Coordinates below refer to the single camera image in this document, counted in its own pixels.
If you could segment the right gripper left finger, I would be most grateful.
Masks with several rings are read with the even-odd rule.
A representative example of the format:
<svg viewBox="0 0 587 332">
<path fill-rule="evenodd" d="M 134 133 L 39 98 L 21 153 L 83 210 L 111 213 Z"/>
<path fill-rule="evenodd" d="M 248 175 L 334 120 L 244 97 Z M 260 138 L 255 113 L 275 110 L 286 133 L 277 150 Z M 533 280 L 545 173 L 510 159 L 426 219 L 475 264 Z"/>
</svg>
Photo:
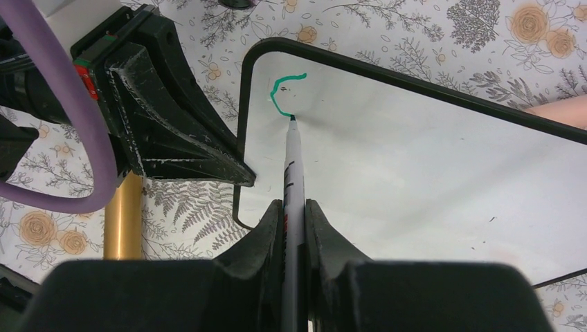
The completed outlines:
<svg viewBox="0 0 587 332">
<path fill-rule="evenodd" d="M 20 331 L 279 331 L 282 202 L 214 259 L 60 264 Z"/>
</svg>

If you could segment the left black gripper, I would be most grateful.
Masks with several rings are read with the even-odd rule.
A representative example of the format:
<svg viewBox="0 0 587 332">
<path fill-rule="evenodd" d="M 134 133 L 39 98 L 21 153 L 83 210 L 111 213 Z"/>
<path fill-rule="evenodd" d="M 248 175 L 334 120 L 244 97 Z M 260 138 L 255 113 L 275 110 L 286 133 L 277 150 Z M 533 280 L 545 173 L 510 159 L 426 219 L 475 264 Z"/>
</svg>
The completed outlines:
<svg viewBox="0 0 587 332">
<path fill-rule="evenodd" d="M 104 116 L 119 174 L 250 187 L 255 174 L 219 135 L 174 101 L 146 47 L 130 37 L 154 18 L 122 7 L 71 49 Z M 1 106 L 61 125 L 71 121 L 7 23 L 1 22 Z"/>
</svg>

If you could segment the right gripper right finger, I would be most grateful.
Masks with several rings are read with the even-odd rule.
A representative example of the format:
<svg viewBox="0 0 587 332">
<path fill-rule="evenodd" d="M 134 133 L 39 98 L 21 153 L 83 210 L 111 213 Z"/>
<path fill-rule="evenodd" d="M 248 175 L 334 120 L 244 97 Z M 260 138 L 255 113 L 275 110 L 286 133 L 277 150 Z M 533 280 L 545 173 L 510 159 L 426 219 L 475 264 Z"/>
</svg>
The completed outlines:
<svg viewBox="0 0 587 332">
<path fill-rule="evenodd" d="M 530 283 L 505 264 L 371 259 L 305 204 L 315 331 L 551 331 Z"/>
</svg>

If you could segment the green capped marker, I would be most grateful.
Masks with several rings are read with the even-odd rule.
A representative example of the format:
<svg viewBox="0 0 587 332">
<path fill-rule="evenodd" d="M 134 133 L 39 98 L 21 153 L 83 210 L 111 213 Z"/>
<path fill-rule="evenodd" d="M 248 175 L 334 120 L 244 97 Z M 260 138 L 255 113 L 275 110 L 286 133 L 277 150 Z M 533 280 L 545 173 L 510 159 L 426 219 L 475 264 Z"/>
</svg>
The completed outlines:
<svg viewBox="0 0 587 332">
<path fill-rule="evenodd" d="M 284 169 L 284 232 L 285 257 L 284 281 L 282 284 L 282 331 L 301 331 L 307 327 L 302 314 L 301 281 L 305 244 L 305 186 L 301 152 L 301 137 L 294 115 L 290 116 L 286 135 Z"/>
</svg>

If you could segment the white whiteboard black frame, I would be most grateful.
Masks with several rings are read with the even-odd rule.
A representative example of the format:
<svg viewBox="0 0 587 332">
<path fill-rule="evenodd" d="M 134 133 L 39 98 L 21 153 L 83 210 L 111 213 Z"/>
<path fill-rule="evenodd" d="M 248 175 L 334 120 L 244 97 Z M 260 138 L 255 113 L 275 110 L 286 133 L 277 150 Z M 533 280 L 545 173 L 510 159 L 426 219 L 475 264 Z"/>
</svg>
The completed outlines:
<svg viewBox="0 0 587 332">
<path fill-rule="evenodd" d="M 586 132 L 286 38 L 242 64 L 237 141 L 256 176 L 233 218 L 282 197 L 286 132 L 305 196 L 374 259 L 498 262 L 533 284 L 586 271 Z"/>
</svg>

